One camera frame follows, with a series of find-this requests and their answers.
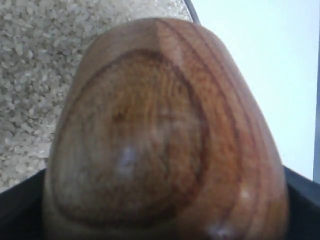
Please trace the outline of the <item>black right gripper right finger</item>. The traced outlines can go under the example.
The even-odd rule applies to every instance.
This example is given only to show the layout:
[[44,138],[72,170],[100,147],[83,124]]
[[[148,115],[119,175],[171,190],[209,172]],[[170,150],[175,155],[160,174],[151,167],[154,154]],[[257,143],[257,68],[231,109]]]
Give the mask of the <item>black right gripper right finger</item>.
[[320,184],[285,167],[289,193],[287,240],[320,240]]

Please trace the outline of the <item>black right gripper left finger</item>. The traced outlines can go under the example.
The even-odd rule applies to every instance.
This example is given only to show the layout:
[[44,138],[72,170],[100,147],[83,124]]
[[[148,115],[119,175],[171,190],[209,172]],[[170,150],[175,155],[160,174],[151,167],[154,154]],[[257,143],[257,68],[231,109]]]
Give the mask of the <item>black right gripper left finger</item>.
[[45,170],[0,194],[0,240],[44,240],[42,193]]

